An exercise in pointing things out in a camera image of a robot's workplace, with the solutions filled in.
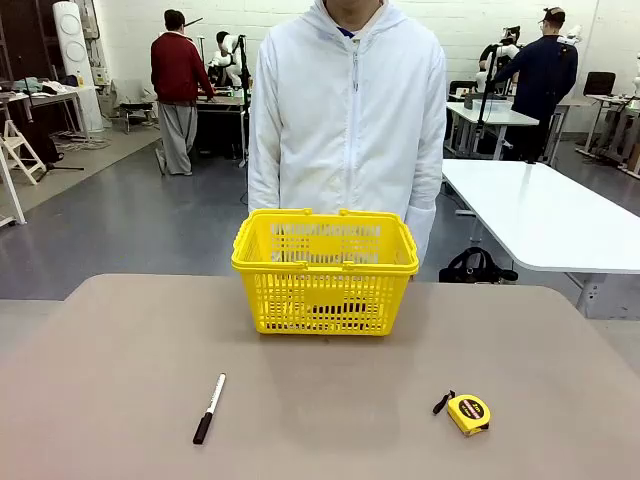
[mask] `white tower fan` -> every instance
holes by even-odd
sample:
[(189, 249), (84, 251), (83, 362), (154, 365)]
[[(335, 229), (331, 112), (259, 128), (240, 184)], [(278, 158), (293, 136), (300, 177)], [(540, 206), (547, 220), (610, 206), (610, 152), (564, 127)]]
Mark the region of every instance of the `white tower fan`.
[[(80, 10), (73, 2), (57, 2), (53, 4), (53, 17), (58, 31), (62, 61), (67, 75), (82, 75), (84, 85), (93, 87), (93, 76), (89, 56), (82, 33), (80, 22)], [(102, 115), (98, 105), (98, 97), (95, 89), (86, 89), (78, 92), (85, 124), (90, 132), (104, 130)]]

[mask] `yellow basket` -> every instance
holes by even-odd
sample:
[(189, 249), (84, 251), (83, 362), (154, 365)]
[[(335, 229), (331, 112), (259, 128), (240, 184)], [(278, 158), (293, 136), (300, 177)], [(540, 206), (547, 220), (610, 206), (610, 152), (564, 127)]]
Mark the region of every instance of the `yellow basket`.
[(419, 268), (390, 213), (256, 210), (233, 247), (260, 333), (389, 335)]

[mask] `person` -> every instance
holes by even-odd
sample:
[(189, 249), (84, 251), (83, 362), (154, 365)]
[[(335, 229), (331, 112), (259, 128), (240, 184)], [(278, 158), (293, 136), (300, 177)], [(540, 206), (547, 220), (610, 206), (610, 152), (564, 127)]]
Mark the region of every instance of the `person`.
[(158, 118), (163, 150), (156, 150), (164, 175), (191, 175), (189, 151), (198, 125), (198, 84), (209, 99), (213, 88), (198, 49), (184, 35), (184, 15), (164, 13), (167, 32), (151, 45), (151, 83), (158, 94)]
[(445, 56), (432, 32), (388, 0), (315, 0), (260, 46), (249, 210), (392, 212), (424, 259), (445, 112)]
[(538, 127), (510, 128), (511, 160), (535, 162), (547, 142), (549, 124), (558, 103), (571, 91), (578, 72), (578, 51), (558, 41), (566, 20), (561, 8), (545, 9), (542, 38), (524, 47), (495, 77), (503, 82), (520, 72), (513, 110), (540, 121)]

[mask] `cable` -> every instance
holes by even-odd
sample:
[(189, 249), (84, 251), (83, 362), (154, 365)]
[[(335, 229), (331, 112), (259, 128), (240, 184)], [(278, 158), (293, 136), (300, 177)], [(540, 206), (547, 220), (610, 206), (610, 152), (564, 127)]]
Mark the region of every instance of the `cable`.
[(55, 146), (58, 150), (64, 152), (79, 152), (82, 150), (102, 150), (111, 145), (109, 140), (104, 138), (92, 138), (87, 140), (86, 138), (79, 136), (72, 132), (62, 132), (57, 135), (58, 138), (63, 138), (66, 141), (56, 141)]
[(462, 203), (460, 203), (455, 197), (452, 197), (451, 195), (448, 195), (446, 193), (441, 192), (440, 195), (442, 195), (444, 198), (448, 198), (449, 200), (451, 200), (453, 203), (455, 203), (458, 208), (460, 210), (466, 210), (467, 207), (466, 205), (463, 205)]

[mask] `black jacket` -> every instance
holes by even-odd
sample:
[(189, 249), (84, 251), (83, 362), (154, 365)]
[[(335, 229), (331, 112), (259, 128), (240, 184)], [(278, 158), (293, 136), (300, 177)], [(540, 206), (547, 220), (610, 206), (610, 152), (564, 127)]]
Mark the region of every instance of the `black jacket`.
[(524, 47), (495, 77), (503, 82), (520, 72), (513, 110), (538, 120), (551, 117), (576, 83), (578, 51), (547, 35)]

